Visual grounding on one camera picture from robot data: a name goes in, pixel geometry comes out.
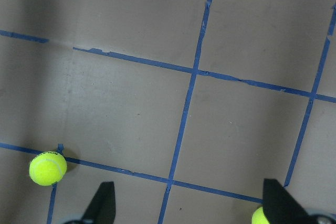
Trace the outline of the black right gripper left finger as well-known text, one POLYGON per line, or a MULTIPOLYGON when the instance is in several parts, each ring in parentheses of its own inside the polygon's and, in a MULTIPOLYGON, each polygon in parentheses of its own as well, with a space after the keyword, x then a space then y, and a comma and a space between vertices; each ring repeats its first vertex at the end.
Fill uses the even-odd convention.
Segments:
POLYGON ((114 182, 100 184, 85 213, 82 223, 114 223, 116 216, 116 195, 114 182))

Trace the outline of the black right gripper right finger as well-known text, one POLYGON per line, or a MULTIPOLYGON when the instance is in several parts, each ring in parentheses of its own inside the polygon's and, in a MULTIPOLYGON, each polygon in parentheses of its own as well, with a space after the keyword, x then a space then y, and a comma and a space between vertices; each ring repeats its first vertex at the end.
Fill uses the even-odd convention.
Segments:
POLYGON ((264 179, 262 203, 269 223, 318 223, 276 179, 264 179))

